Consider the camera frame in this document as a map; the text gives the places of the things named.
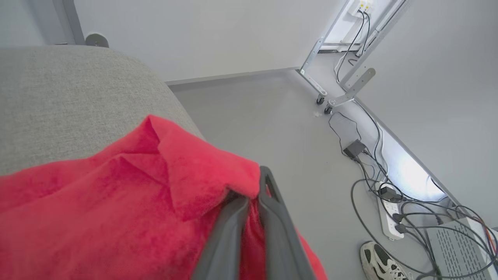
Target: metal stand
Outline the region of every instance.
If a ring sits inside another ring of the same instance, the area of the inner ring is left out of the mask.
[[[316,41],[315,46],[308,55],[308,58],[306,58],[303,67],[301,67],[301,69],[299,70],[299,75],[301,75],[306,81],[308,81],[308,83],[318,92],[318,97],[316,99],[316,103],[318,105],[323,104],[323,102],[325,101],[325,97],[327,97],[328,93],[315,80],[313,80],[313,78],[311,78],[311,76],[308,73],[306,73],[306,70],[308,70],[311,61],[313,61],[313,59],[317,55],[318,50],[320,50],[320,47],[322,46],[324,40],[325,38],[321,37],[320,39],[318,39],[318,41]],[[341,88],[346,92],[346,94],[338,98],[335,98],[333,100],[328,100],[327,106],[325,107],[324,111],[325,114],[330,114],[330,112],[334,107],[340,106],[346,102],[354,100],[356,94],[374,75],[375,75],[375,69],[369,68],[349,89],[341,85]]]
[[[339,96],[335,99],[329,99],[327,101],[327,106],[325,107],[325,114],[330,114],[332,109],[340,106],[346,102],[355,99],[356,94],[363,88],[363,86],[375,76],[375,69],[369,68],[355,83],[352,87],[348,89],[345,95]]]
[[[408,6],[408,3],[411,0],[402,0],[402,2],[398,5],[396,8],[396,11],[390,15],[389,19],[386,21],[386,23],[383,24],[382,27],[379,27],[380,31],[375,31],[375,40],[372,37],[371,40],[369,41],[369,45],[367,47],[368,52],[363,53],[362,56],[358,59],[357,63],[355,66],[345,75],[345,77],[342,79],[342,81],[339,83],[339,86],[344,90],[345,95],[342,95],[338,98],[328,100],[327,101],[327,106],[325,107],[325,114],[330,114],[331,111],[333,110],[334,107],[340,106],[346,102],[349,102],[351,100],[354,100],[356,94],[360,91],[360,89],[375,75],[375,69],[369,68],[353,85],[352,87],[348,88],[347,84],[352,76],[357,72],[361,64],[365,61],[365,59],[369,56],[369,54],[377,47],[379,42],[385,37],[385,35],[390,31],[392,26],[397,22],[397,20],[400,18],[401,14],[406,10],[406,7]],[[391,1],[389,3],[388,8],[384,11],[382,14],[382,17],[385,17],[387,15],[387,12],[394,7],[396,1]],[[339,15],[343,13],[343,11],[346,9],[348,6],[348,2],[344,4],[342,7],[341,11],[339,12]],[[330,26],[329,30],[325,34],[325,36],[320,37],[316,43],[313,49],[311,50],[310,54],[308,55],[308,58],[306,58],[306,61],[304,62],[303,66],[301,69],[299,69],[299,75],[301,75],[317,92],[318,92],[318,97],[316,100],[316,103],[318,105],[323,104],[325,101],[325,97],[328,95],[327,91],[324,90],[308,73],[308,67],[311,65],[311,62],[315,58],[315,56],[318,54],[318,51],[320,50],[320,47],[324,44],[325,39],[329,35],[330,31],[332,31],[332,28],[338,21],[339,16],[334,20],[334,23]]]

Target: white wall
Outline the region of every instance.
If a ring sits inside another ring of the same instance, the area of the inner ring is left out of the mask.
[[[299,68],[339,0],[76,0],[83,34],[136,57],[164,81]]]
[[[27,0],[0,1],[0,47],[46,45]]]
[[[359,99],[491,227],[498,225],[497,26],[496,0],[411,0],[347,83],[375,68]]]

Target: power adapter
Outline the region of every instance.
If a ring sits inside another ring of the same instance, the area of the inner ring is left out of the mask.
[[[351,143],[344,149],[344,153],[346,153],[346,155],[348,155],[351,159],[355,159],[360,153],[365,150],[366,147],[367,146],[365,146],[365,144],[356,139],[353,143]]]

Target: cable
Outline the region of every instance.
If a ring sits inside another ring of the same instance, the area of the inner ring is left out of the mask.
[[[446,217],[446,216],[447,216],[447,217],[451,217],[451,216],[446,215],[446,214],[440,214],[440,213],[436,213],[436,214],[435,214],[435,213],[424,213],[424,212],[406,213],[406,214],[403,214],[403,215],[405,216],[405,219],[406,219],[406,216],[409,216],[409,215],[436,215],[436,216],[443,216],[443,217]],[[479,236],[479,234],[478,234],[476,231],[474,231],[472,228],[470,228],[469,226],[467,226],[467,225],[465,225],[464,223],[460,222],[459,220],[455,220],[455,222],[459,223],[459,224],[460,224],[461,226],[463,226],[464,228],[466,228],[466,229],[470,230],[470,231],[471,231],[471,232],[472,232],[475,236],[477,236],[477,237],[478,237],[479,241],[480,241],[482,244],[486,244],[486,243],[484,242],[484,239],[482,239],[482,238]],[[422,226],[418,227],[418,226],[414,226],[414,225],[411,225],[411,226],[406,226],[406,227],[407,227],[407,228],[413,228],[413,229],[420,229],[420,228],[424,228],[424,227],[422,227]],[[440,227],[440,228],[446,228],[446,227],[443,227],[443,226],[431,226],[431,227],[435,227],[435,228],[439,228],[439,227]],[[461,232],[461,231],[459,231],[459,230],[457,230],[457,229],[453,229],[453,230],[455,230],[455,231],[457,231],[457,232],[460,232],[460,233],[462,233],[462,234],[465,234],[465,233],[463,233],[463,232]],[[482,248],[482,249],[484,249],[484,250],[488,253],[488,255],[489,255],[491,258],[493,258],[493,255],[491,254],[491,252],[490,252],[487,248],[484,248],[483,246],[481,246],[481,248]]]
[[[476,216],[479,218],[479,220],[481,220],[481,221],[483,220],[483,219],[479,216],[479,214],[477,214],[474,210],[470,209],[469,207],[467,207],[467,206],[463,206],[463,205],[457,205],[457,206],[455,206],[455,210],[457,210],[457,209],[458,209],[458,207],[462,207],[462,208],[464,208],[464,209],[467,209],[467,210],[471,211],[471,212],[472,212],[472,214],[476,215]]]
[[[332,127],[332,125],[330,124],[330,120],[332,120],[332,117],[333,117],[333,116],[334,116],[334,114],[336,114],[336,113],[337,113],[337,114],[339,114],[339,115],[341,115],[341,116],[343,116],[343,118],[348,119],[349,121],[351,121],[351,122],[355,123],[355,125],[356,125],[356,132],[358,133],[358,136],[360,137],[360,140],[362,140],[362,135],[360,134],[360,131],[358,130],[358,123],[357,123],[357,122],[355,122],[355,121],[353,121],[353,120],[351,120],[350,118],[348,118],[348,117],[344,116],[341,112],[335,112],[335,113],[332,113],[332,115],[330,116],[330,118],[329,118],[329,127],[332,129],[332,131],[333,131],[333,132],[337,135],[337,137],[339,138],[339,147],[341,147],[341,153],[343,154],[343,156],[345,156],[345,157],[347,157],[347,158],[350,158],[347,154],[345,154],[345,153],[344,153],[344,149],[342,148],[342,143],[341,143],[341,141],[342,141],[342,140],[341,140],[341,137],[340,137],[340,136],[339,136],[339,134],[336,132],[336,130]],[[375,167],[374,167],[373,165],[370,165],[370,164],[368,164],[368,163],[364,163],[364,162],[360,161],[360,159],[359,159],[359,158],[358,158],[358,161],[357,161],[357,162],[358,162],[358,163],[360,163],[360,164],[366,164],[366,165],[370,166],[370,167],[372,168],[372,170],[373,170],[373,175],[372,175],[372,177],[370,177],[370,178],[373,178],[373,176],[375,176]]]
[[[386,184],[386,183],[389,183],[391,186],[393,186],[401,195],[402,199],[405,200],[405,201],[408,201],[408,200],[412,200],[412,201],[418,201],[418,202],[433,202],[433,203],[438,203],[438,202],[441,202],[443,199],[445,199],[446,197],[443,197],[437,201],[424,201],[424,200],[420,200],[420,199],[416,199],[416,198],[413,198],[407,194],[405,194],[403,191],[401,191],[393,182],[392,180],[389,178],[389,176],[387,175],[387,172],[386,170],[382,167],[382,165],[380,164],[380,162],[375,159],[372,154],[368,151],[368,149],[366,150],[365,154],[367,154],[371,159],[373,159],[377,166],[380,168],[380,171],[384,174],[386,180],[384,183],[382,183],[383,185]]]
[[[365,44],[363,44],[363,50],[362,50],[362,54],[363,55],[363,52],[365,51],[365,46],[367,44],[367,40],[369,39],[369,33],[370,33],[370,16],[367,12],[363,12],[368,18],[369,18],[369,28],[368,28],[368,31],[367,31],[367,37],[365,38]]]
[[[379,195],[376,193],[376,191],[373,191],[373,190],[372,190],[372,186],[370,186],[370,184],[368,183],[369,179],[367,179],[367,175],[366,175],[365,168],[364,168],[364,167],[362,167],[362,168],[363,168],[364,177],[365,177],[365,179],[364,179],[364,180],[366,181],[367,185],[369,186],[369,190],[370,190],[370,191],[372,191],[372,192],[373,192],[373,194],[374,194],[374,195],[376,195],[377,197],[379,197],[380,199],[382,199],[382,200],[386,200],[386,199],[384,199],[383,197],[379,196]],[[430,208],[426,207],[425,205],[422,205],[422,203],[427,203],[427,202],[424,202],[424,201],[413,201],[413,200],[408,200],[408,201],[405,201],[405,203],[402,205],[402,210],[401,210],[401,211],[402,211],[402,213],[403,213],[403,210],[404,210],[405,205],[406,205],[406,204],[408,204],[408,203],[418,204],[418,205],[420,205],[420,206],[422,206],[422,207],[424,207],[424,208],[428,209],[431,213],[421,213],[421,214],[422,214],[422,215],[435,215],[435,216],[437,217],[437,220],[438,220],[438,223],[439,223],[439,224],[441,224],[441,223],[442,223],[442,221],[440,220],[440,218],[439,218],[438,216],[447,216],[447,217],[453,218],[453,217],[451,217],[450,215],[445,215],[445,214],[436,214],[436,213],[435,213],[432,209],[430,209]],[[439,207],[442,207],[442,208],[445,208],[445,207],[444,207],[444,206],[442,206],[442,205],[438,205],[438,204],[434,204],[434,205],[439,206]],[[413,223],[411,223],[411,221],[410,221],[407,217],[404,217],[404,218],[407,220],[407,222],[408,222],[409,224],[411,224],[411,225],[412,225],[412,227],[407,227],[407,228],[413,228],[414,230],[416,230],[416,231],[417,231],[417,233],[420,235],[421,239],[422,239],[424,242],[426,242],[427,247],[428,247],[428,248],[430,248],[430,251],[428,252],[428,254],[432,254],[432,258],[434,259],[433,267],[434,267],[434,271],[435,271],[436,273],[435,273],[434,275],[428,275],[428,276],[440,277],[440,276],[441,276],[441,275],[440,275],[440,271],[439,271],[439,269],[438,269],[437,265],[435,264],[435,258],[433,257],[434,255],[433,255],[433,253],[432,253],[432,248],[431,248],[431,246],[430,246],[430,243],[429,243],[428,241],[425,241],[425,239],[423,238],[422,233],[418,230],[419,228],[424,228],[424,227],[416,227],[416,226],[414,226],[414,224],[413,224]],[[468,226],[466,226],[465,224],[462,224],[462,223],[461,223],[461,222],[459,222],[459,221],[457,221],[457,222],[458,222],[459,224],[461,224],[463,227],[465,227],[465,228],[469,229],[470,231],[472,231],[472,232],[473,232],[473,233],[474,233],[474,234],[475,234],[475,235],[476,235],[476,236],[480,239],[480,241],[482,242],[482,244],[485,244],[485,243],[484,243],[484,240],[483,240],[483,239],[482,239],[482,238],[481,238],[481,237],[480,237],[480,236],[479,236],[479,235],[478,235],[475,231],[473,231],[471,228],[469,228],[469,227],[468,227]],[[487,249],[486,249],[486,248],[484,248],[481,244],[479,244],[477,241],[475,241],[475,239],[472,239],[472,240],[473,240],[475,243],[477,243],[477,244],[478,244],[478,246],[480,246],[480,247],[481,247],[481,248],[483,248],[485,251],[487,251],[487,252],[488,252],[488,254],[490,254],[490,256],[491,256],[491,257],[492,257],[492,259],[493,259],[493,261],[491,261],[491,263],[494,263],[494,262],[495,262],[494,260],[496,260],[496,258],[498,257],[498,253],[496,253],[496,255],[493,257],[493,256],[491,255],[491,253],[490,253],[490,251],[489,251],[489,250],[487,250]]]
[[[356,36],[355,38],[353,39],[353,41],[351,42],[351,44],[349,45],[349,48],[348,50],[346,51],[346,54],[344,55],[344,57],[346,57],[346,55],[348,55],[348,52],[349,50],[351,49],[351,47],[353,46],[353,44],[355,43],[356,41],[356,37],[358,37],[358,35],[360,34],[360,31],[363,29],[363,24],[365,23],[365,15],[360,11],[358,10],[359,13],[362,14],[362,17],[363,17],[363,22],[362,22],[362,26],[360,27],[360,29],[358,30],[358,33],[356,33]],[[339,68],[337,69],[337,73],[336,73],[336,81],[339,83],[339,71],[341,70],[341,66],[342,64],[344,63],[344,59],[341,61],[341,65],[339,65]]]
[[[354,66],[354,64],[351,62],[352,60],[358,62],[358,60],[354,59],[354,58],[348,59],[348,62],[349,62],[349,64],[351,64],[351,66]]]
[[[436,187],[438,187],[438,189],[441,189],[441,188],[440,188],[440,187],[436,184],[436,182],[434,182],[434,180],[432,179],[432,177],[431,177],[430,175],[427,175],[427,176],[428,176],[429,178],[431,178],[432,183],[433,183]]]
[[[421,240],[416,234],[414,234],[411,231],[406,231],[406,233],[413,236],[420,243],[420,245],[422,245],[425,248],[425,252],[429,256],[429,260],[431,261],[432,267],[437,268],[434,254],[432,253],[432,249],[429,247],[429,244],[427,243],[427,241],[425,241],[425,239]]]
[[[489,231],[487,228],[485,228],[484,226],[483,226],[483,230],[484,230],[484,231],[486,231],[486,236],[488,237],[488,246],[490,247],[490,249],[491,249],[494,253],[496,253],[496,252],[497,252],[497,249],[496,249],[496,247],[495,247],[495,244],[494,244],[494,243],[492,242],[492,240],[491,240],[490,231]]]
[[[365,110],[365,108],[363,108],[356,100],[353,100],[353,102],[356,103],[356,105],[358,105],[365,112],[365,114],[370,118],[370,120],[375,125],[375,128],[377,129],[377,142],[375,144],[375,150],[373,152],[375,161],[377,161],[377,157],[376,157],[377,146],[378,146],[378,143],[379,143],[380,139],[382,138],[382,145],[381,145],[381,149],[380,149],[380,156],[381,156],[382,160],[385,163],[385,174],[386,174],[385,178],[387,179],[387,175],[389,174],[389,164],[387,164],[387,161],[385,160],[384,155],[383,155],[384,154],[384,131],[382,129],[380,129],[380,127],[378,125],[378,122],[374,121],[374,119],[372,118],[372,116],[370,116],[370,114]]]
[[[363,37],[363,30],[364,30],[364,29],[361,29],[361,30],[362,30],[362,32],[360,33],[360,38],[362,38],[362,37]],[[334,75],[336,75],[336,74],[337,74],[337,73],[336,73],[336,70],[337,70],[337,67],[339,66],[339,63],[341,63],[341,59],[343,59],[343,60],[344,60],[344,59],[345,59],[345,57],[346,57],[346,54],[344,54],[343,56],[341,56],[341,58],[339,58],[339,61],[337,62],[336,67],[334,67]],[[357,61],[357,60],[356,60],[356,59],[353,59],[353,58],[348,59],[349,64],[351,64],[351,66],[354,66],[354,65],[351,63],[351,61],[350,61],[350,60],[355,60],[355,61]]]
[[[345,153],[344,153],[344,149],[342,148],[342,144],[341,144],[341,137],[339,136],[339,134],[337,134],[336,130],[335,130],[335,129],[332,127],[332,125],[330,124],[330,121],[332,120],[332,117],[333,117],[335,114],[339,114],[339,115],[343,116],[344,118],[348,119],[349,121],[351,121],[351,122],[355,123],[355,125],[356,125],[356,132],[358,133],[358,136],[360,137],[360,141],[361,141],[361,140],[362,140],[362,135],[360,134],[360,131],[358,131],[358,123],[357,123],[357,122],[355,122],[355,121],[353,121],[353,120],[351,120],[350,118],[348,118],[348,117],[344,116],[341,112],[335,112],[335,113],[332,113],[332,114],[330,115],[330,118],[329,118],[329,127],[332,129],[332,131],[333,131],[333,132],[337,135],[337,137],[339,138],[339,146],[341,147],[341,153],[342,153],[344,156],[346,156],[346,157],[350,158],[347,154],[345,154]]]
[[[477,214],[474,210],[472,210],[471,208],[469,208],[469,207],[467,207],[467,206],[463,206],[463,205],[460,205],[460,206],[459,206],[459,207],[462,207],[462,208],[465,208],[465,209],[470,210],[471,212],[473,212],[473,213],[477,216],[477,218],[476,218],[476,217],[473,217],[473,216],[470,216],[470,215],[468,215],[468,214],[466,214],[466,213],[464,213],[464,212],[461,212],[461,211],[458,211],[458,210],[456,210],[456,209],[453,209],[453,208],[450,208],[450,207],[446,207],[446,206],[443,206],[443,205],[434,204],[434,203],[431,203],[431,202],[423,202],[423,203],[425,203],[425,204],[430,204],[430,205],[434,205],[434,206],[437,206],[437,207],[443,208],[443,209],[445,209],[445,210],[446,210],[446,212],[447,212],[447,213],[448,213],[448,210],[454,211],[454,212],[455,212],[455,213],[457,213],[457,214],[461,214],[461,215],[463,215],[463,216],[465,216],[465,217],[467,217],[467,218],[471,218],[471,219],[475,220],[476,222],[479,222],[479,223],[483,226],[483,228],[485,228],[485,229],[486,229],[485,231],[487,232],[487,235],[488,235],[488,233],[490,233],[490,234],[493,236],[493,239],[494,239],[494,241],[495,241],[495,244],[498,244],[498,241],[497,241],[497,238],[496,238],[495,234],[494,234],[494,233],[491,231],[491,229],[490,229],[490,228],[489,228],[489,227],[488,227],[488,226],[487,226],[487,225],[483,222],[482,218],[480,218],[480,216],[479,216],[479,215],[478,215],[478,214]],[[491,240],[491,236],[490,236],[490,235],[488,235],[487,240],[488,240],[488,246],[490,247],[490,250],[486,250],[486,249],[485,249],[485,251],[486,251],[486,252],[491,252],[491,251],[493,250],[493,249],[492,249],[492,246],[491,246],[491,244],[493,243],[493,241]],[[498,255],[498,252],[497,252],[497,251],[495,251],[494,253],[495,253],[495,257],[494,257],[494,258],[492,258],[492,262],[494,262],[494,264],[495,264],[495,270],[496,270],[496,271],[497,271],[497,273],[498,273],[498,261],[497,261],[497,258],[496,258],[496,256]]]
[[[419,205],[427,210],[429,210],[430,213],[433,213],[433,214],[436,214],[436,212],[434,212],[434,210],[432,210],[431,208],[419,203],[419,202],[415,202],[415,201],[406,201],[403,203],[403,205],[401,206],[401,213],[404,214],[403,210],[404,210],[404,207],[405,205],[408,205],[408,204],[415,204],[415,205]],[[405,220],[411,225],[411,226],[415,226],[409,219],[408,217],[405,216]],[[442,223],[442,220],[436,216],[436,220],[438,221],[438,224],[441,224]],[[432,267],[434,269],[434,272],[436,272],[438,275],[441,275],[440,271],[439,271],[439,267],[437,266],[436,264],[436,257],[434,256],[434,252],[432,251],[432,246],[429,242],[429,237],[426,236],[427,239],[424,239],[424,237],[422,236],[422,233],[418,230],[418,229],[415,229],[417,231],[417,233],[420,235],[420,237],[422,238],[422,240],[425,242],[425,245],[428,249],[428,254],[431,256],[432,258]]]
[[[370,235],[370,237],[386,252],[388,252],[388,250],[385,249],[384,246],[382,246],[382,244],[375,238],[375,236],[372,234],[372,232],[368,229],[368,227],[366,226],[366,224],[364,223],[364,221],[362,220],[361,216],[360,216],[360,213],[358,212],[358,209],[356,208],[356,204],[355,204],[355,199],[354,199],[354,190],[355,190],[355,187],[356,185],[361,182],[361,181],[368,181],[368,180],[371,180],[371,179],[360,179],[360,180],[357,180],[356,182],[353,183],[353,185],[351,186],[351,203],[353,204],[353,209],[356,213],[356,216],[358,217],[360,223],[362,224],[362,226],[365,228],[365,230],[368,232],[368,234]],[[485,269],[487,269],[488,267],[490,267],[491,265],[493,265],[494,263],[494,259],[492,262],[488,263],[485,267],[481,268],[480,270],[474,272],[474,273],[471,273],[471,274],[468,274],[468,275],[463,275],[463,276],[440,276],[440,275],[437,275],[437,274],[434,274],[434,273],[425,273],[425,272],[422,272],[420,270],[417,270],[407,264],[405,264],[404,262],[400,261],[398,258],[396,258],[395,256],[393,256],[391,253],[388,252],[388,254],[395,260],[397,261],[398,263],[400,263],[401,265],[417,272],[417,273],[420,273],[422,275],[424,275],[424,277],[437,277],[437,278],[443,278],[443,279],[459,279],[459,278],[465,278],[465,277],[469,277],[469,276],[472,276],[472,275],[475,275],[475,274],[478,274],[482,271],[484,271]]]

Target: plug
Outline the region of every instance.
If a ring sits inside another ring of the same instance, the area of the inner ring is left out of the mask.
[[[396,223],[401,223],[401,221],[404,219],[405,215],[401,215],[401,214],[398,214],[398,213],[394,213],[392,215],[392,219],[396,222]]]
[[[395,227],[394,227],[399,233],[407,233],[408,230],[406,229],[405,225],[403,224],[397,224]]]
[[[401,195],[397,194],[395,190],[389,187],[383,187],[378,190],[378,194],[382,199],[385,199],[389,202],[399,203],[402,201]]]

